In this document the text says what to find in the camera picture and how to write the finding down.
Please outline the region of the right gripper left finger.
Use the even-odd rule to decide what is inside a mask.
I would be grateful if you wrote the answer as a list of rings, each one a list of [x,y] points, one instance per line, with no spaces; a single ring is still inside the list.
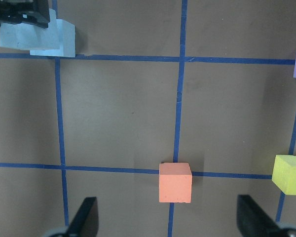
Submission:
[[[96,197],[86,197],[71,224],[65,237],[96,237],[99,230],[98,202]]]

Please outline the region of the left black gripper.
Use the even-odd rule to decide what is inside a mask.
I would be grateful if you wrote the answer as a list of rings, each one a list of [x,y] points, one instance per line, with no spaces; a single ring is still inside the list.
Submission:
[[[0,0],[0,26],[2,23],[24,23],[47,29],[49,22],[49,4],[46,0]]]

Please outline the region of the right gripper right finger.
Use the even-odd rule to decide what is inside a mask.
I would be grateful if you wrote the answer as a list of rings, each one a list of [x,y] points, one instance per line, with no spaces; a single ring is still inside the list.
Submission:
[[[236,224],[243,237],[289,237],[250,195],[237,197]]]

